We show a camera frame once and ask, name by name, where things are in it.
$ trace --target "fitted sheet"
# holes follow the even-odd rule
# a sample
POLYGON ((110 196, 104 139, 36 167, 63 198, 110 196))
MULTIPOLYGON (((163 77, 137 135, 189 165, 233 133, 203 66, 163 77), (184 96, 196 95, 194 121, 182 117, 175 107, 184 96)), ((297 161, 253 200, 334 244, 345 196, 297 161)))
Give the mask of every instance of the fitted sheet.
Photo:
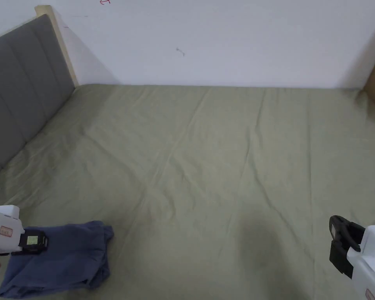
POLYGON ((1 204, 25 227, 114 228, 110 278, 49 299, 352 299, 328 220, 375 224, 375 109, 356 90, 81 86, 0 173, 1 204))

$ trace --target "label sticker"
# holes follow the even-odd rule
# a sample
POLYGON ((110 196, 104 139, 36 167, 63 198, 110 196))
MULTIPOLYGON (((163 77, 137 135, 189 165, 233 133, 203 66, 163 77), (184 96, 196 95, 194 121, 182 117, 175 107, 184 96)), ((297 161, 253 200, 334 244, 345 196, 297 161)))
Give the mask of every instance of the label sticker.
POLYGON ((332 227, 331 227, 331 233, 332 233, 332 237, 333 237, 333 239, 335 239, 335 235, 336 235, 336 229, 335 229, 335 227, 332 225, 332 227))
POLYGON ((8 227, 0 227, 0 234, 2 236, 8 236, 9 238, 12 236, 12 229, 8 227))
POLYGON ((368 300, 375 300, 374 295, 372 295, 372 293, 369 289, 366 290, 365 297, 367 297, 368 300))
POLYGON ((26 239, 26 245, 37 245, 38 236, 28 236, 26 239))

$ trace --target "sheet wrinkle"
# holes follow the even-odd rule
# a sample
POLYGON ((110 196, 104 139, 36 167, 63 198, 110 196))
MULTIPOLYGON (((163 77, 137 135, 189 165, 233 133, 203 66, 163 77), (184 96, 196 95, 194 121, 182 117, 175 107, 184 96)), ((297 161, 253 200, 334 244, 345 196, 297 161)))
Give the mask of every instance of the sheet wrinkle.
POLYGON ((172 215, 171 215, 169 221, 175 220, 175 216, 176 216, 176 206, 175 206, 175 201, 174 201, 174 199, 172 198, 172 195, 170 194, 170 192, 169 192, 166 188, 165 188, 164 191, 163 191, 163 195, 164 195, 164 197, 167 199, 168 204, 170 205, 170 207, 171 207, 171 211, 172 211, 172 215))
POLYGON ((311 214, 311 242, 312 242, 312 255, 310 259, 312 259, 313 263, 313 290, 312 290, 312 299, 315 299, 316 293, 316 286, 315 286, 315 242, 314 242, 314 207, 313 207, 313 200, 312 200, 312 180, 311 180, 311 98, 308 94, 307 96, 307 165, 308 165, 308 179, 309 179, 309 206, 310 206, 310 214, 311 214))
POLYGON ((257 118, 255 120, 255 126, 254 126, 254 132, 258 136, 258 144, 259 144, 260 148, 262 148, 262 145, 263 145, 263 136, 262 136, 261 131, 259 130, 259 126, 260 126, 260 118, 261 118, 261 115, 262 115, 262 112, 263 112, 263 106, 264 106, 266 93, 267 93, 267 90, 265 89, 264 93, 261 97, 261 103, 260 103, 260 107, 258 109, 258 114, 257 114, 257 118))
POLYGON ((160 168, 160 166, 156 169, 155 173, 154 173, 154 177, 158 179, 156 180, 156 182, 159 182, 162 178, 162 175, 164 174, 166 168, 167 168, 167 165, 170 161, 170 157, 173 155, 173 153, 175 152, 175 149, 176 147, 178 146, 178 144, 181 142, 181 140, 183 140, 183 138, 186 136, 187 132, 188 132, 188 129, 190 128, 191 124, 193 123, 193 120, 194 118, 197 116, 198 112, 201 110, 201 107, 203 106, 203 103, 204 103, 204 100, 207 98, 209 92, 210 92, 211 88, 208 87, 207 88, 207 91, 206 93, 204 93, 204 95, 201 97, 201 99, 199 100, 199 103, 196 105, 196 107, 194 108, 193 110, 193 114, 192 116, 190 117, 187 125, 180 130, 180 132, 178 132, 177 136, 179 137, 172 145, 171 149, 170 149, 170 152, 169 154, 167 155, 167 159, 165 161, 165 163, 163 164, 163 167, 160 168))
POLYGON ((142 99, 149 99, 154 93, 157 91, 157 87, 154 86, 154 89, 149 93, 149 95, 145 96, 145 90, 143 90, 143 93, 129 106, 126 113, 131 111, 142 99))
POLYGON ((303 250, 304 250, 304 253, 310 258, 312 259, 311 257, 311 253, 310 251, 308 250, 308 248, 302 243, 302 241, 300 240, 300 238, 297 236, 297 234, 295 233, 295 230, 291 227, 289 221, 285 218, 285 216, 276 208, 276 206, 274 206, 272 204, 272 201, 271 199, 269 198, 268 196, 268 193, 267 193, 267 190, 264 186, 264 184, 261 182, 261 180, 259 179, 259 175, 258 175, 258 170, 257 170, 257 167, 255 165, 255 162, 254 162, 254 157, 252 156, 251 157, 251 167, 254 171, 254 178, 255 180, 257 181, 259 187, 260 187, 260 190, 261 190, 261 193, 264 195, 264 198, 266 200, 266 203, 267 205, 270 207, 271 210, 273 210, 277 215, 278 217, 285 223, 285 226, 286 228, 291 232, 291 235, 293 236, 295 242, 298 244, 298 245, 302 245, 303 246, 303 250))
POLYGON ((125 170, 128 173, 129 178, 132 178, 136 182, 140 182, 141 184, 143 184, 143 179, 139 179, 139 177, 137 176, 137 174, 135 174, 134 171, 129 166, 127 166, 123 161, 120 161, 114 154, 112 154, 104 146, 102 146, 95 138, 93 138, 92 136, 90 136, 90 134, 88 134, 87 132, 83 136, 85 136, 87 139, 89 139, 103 153, 107 154, 107 156, 110 157, 110 159, 112 161, 116 161, 116 163, 119 166, 121 166, 121 169, 125 170))
POLYGON ((250 133, 250 126, 248 126, 246 128, 246 141, 247 141, 247 149, 246 149, 246 155, 244 156, 244 163, 243 163, 243 168, 241 170, 241 174, 240 174, 240 179, 239 179, 239 184, 237 185, 238 186, 238 189, 240 188, 240 184, 241 184, 241 179, 243 178, 243 175, 244 175, 244 171, 246 170, 246 165, 247 165, 247 162, 248 162, 248 158, 249 158, 249 153, 250 153, 250 149, 252 147, 252 138, 251 138, 251 133, 250 133))

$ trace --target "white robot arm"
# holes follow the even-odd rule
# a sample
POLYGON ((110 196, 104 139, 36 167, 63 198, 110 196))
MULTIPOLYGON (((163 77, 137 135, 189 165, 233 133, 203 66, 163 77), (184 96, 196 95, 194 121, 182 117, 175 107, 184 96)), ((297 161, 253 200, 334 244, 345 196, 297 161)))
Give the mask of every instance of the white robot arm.
POLYGON ((0 206, 0 254, 39 254, 47 249, 48 239, 40 230, 24 230, 20 209, 0 206))
POLYGON ((329 260, 351 278, 360 299, 375 300, 375 225, 367 229, 340 216, 329 221, 329 260))

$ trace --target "white wall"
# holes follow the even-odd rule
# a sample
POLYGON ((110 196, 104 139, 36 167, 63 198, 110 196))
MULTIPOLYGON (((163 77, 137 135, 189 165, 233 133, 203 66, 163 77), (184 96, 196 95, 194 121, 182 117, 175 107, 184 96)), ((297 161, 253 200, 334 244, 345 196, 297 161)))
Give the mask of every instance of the white wall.
POLYGON ((375 0, 110 2, 0 0, 0 33, 53 5, 82 84, 362 87, 375 62, 375 0))

